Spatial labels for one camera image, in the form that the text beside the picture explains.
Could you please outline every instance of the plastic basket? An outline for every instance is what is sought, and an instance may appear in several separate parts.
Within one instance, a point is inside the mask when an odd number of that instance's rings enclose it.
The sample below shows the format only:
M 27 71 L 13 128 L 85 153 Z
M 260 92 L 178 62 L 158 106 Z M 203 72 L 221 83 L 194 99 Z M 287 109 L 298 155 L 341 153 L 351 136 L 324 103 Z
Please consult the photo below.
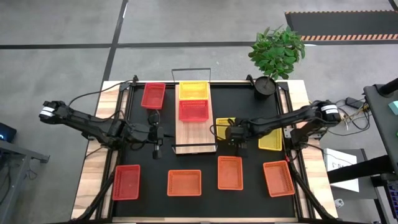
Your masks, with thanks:
M 286 161 L 265 162 L 262 166 L 271 197 L 294 194 L 294 186 Z
M 216 126 L 217 125 L 228 125 L 229 126 L 228 119 L 232 119 L 233 121 L 235 121 L 235 118 L 217 118 Z M 224 126 L 217 126 L 217 137 L 225 140 L 226 128 L 227 127 L 224 127 Z
M 169 170 L 168 196 L 200 196 L 200 170 Z
M 180 101 L 178 118 L 184 122 L 203 122 L 209 119 L 209 105 L 207 100 Z
M 139 165 L 117 166 L 114 175 L 113 200 L 135 200 L 139 195 Z
M 243 190 L 241 157 L 218 157 L 218 188 L 220 190 Z
M 207 100 L 209 84 L 207 81 L 180 82 L 180 100 Z
M 164 83 L 146 83 L 141 106 L 147 109 L 162 109 L 165 89 Z
M 282 128 L 274 129 L 268 135 L 259 139 L 259 149 L 281 151 Z

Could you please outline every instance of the yellow crate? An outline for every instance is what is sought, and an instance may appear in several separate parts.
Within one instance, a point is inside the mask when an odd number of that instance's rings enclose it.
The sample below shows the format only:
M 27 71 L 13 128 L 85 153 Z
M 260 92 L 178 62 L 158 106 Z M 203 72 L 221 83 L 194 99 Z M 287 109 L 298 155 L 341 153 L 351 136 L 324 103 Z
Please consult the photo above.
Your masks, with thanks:
M 259 149 L 281 151 L 282 128 L 272 130 L 271 133 L 259 139 Z
M 228 125 L 228 119 L 232 119 L 233 121 L 235 121 L 235 118 L 217 118 L 216 119 L 216 125 Z M 217 136 L 218 138 L 225 140 L 225 130 L 227 127 L 224 126 L 217 126 Z
M 180 100 L 207 100 L 209 84 L 207 81 L 180 82 Z

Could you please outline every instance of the orange crate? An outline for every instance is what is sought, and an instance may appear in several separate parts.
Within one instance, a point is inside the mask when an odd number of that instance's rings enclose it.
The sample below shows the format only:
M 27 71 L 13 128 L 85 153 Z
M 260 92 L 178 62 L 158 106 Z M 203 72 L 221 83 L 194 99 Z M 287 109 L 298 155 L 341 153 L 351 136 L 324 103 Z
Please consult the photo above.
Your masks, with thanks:
M 241 157 L 218 157 L 218 188 L 220 190 L 243 190 Z
M 262 166 L 271 197 L 294 194 L 294 186 L 286 161 L 265 162 Z
M 200 170 L 169 170 L 168 196 L 200 196 Z

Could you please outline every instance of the red crate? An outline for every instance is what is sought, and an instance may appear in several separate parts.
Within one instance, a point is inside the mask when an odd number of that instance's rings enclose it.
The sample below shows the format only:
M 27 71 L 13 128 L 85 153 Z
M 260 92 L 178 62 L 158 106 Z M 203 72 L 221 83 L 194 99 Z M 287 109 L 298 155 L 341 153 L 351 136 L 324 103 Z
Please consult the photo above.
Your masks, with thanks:
M 141 106 L 147 109 L 162 109 L 165 90 L 164 83 L 146 83 Z
M 208 100 L 180 101 L 178 118 L 184 122 L 203 122 L 209 119 Z
M 113 200 L 135 200 L 139 195 L 139 165 L 117 166 L 113 182 Z
M 265 162 L 262 166 L 271 197 L 294 194 L 294 186 L 286 161 Z

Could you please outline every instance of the concrete floor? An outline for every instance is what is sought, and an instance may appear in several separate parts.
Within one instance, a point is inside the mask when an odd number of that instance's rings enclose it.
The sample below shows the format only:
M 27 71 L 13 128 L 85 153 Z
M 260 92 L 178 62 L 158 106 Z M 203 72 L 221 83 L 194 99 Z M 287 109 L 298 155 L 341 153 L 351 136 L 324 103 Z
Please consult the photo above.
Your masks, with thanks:
M 1 44 L 110 43 L 121 0 L 0 0 Z M 119 42 L 249 41 L 267 26 L 286 24 L 284 11 L 388 9 L 388 0 L 131 0 Z M 210 67 L 212 79 L 243 79 L 260 73 L 248 47 L 118 49 L 110 80 L 170 80 L 171 69 Z M 39 173 L 25 182 L 12 223 L 61 222 L 70 218 L 87 141 L 65 126 L 40 123 L 45 100 L 64 100 L 100 88 L 108 49 L 0 50 L 0 122 L 18 130 L 16 144 L 50 154 Z M 362 98 L 362 89 L 396 78 L 398 45 L 307 47 L 291 79 L 304 79 L 311 100 Z M 179 73 L 176 79 L 206 79 L 206 73 Z M 97 96 L 73 107 L 94 113 Z M 334 129 L 345 132 L 344 126 Z M 350 137 L 327 134 L 333 149 L 365 148 L 369 158 L 385 154 L 376 126 Z M 378 220 L 373 201 L 346 202 L 338 210 L 348 221 Z

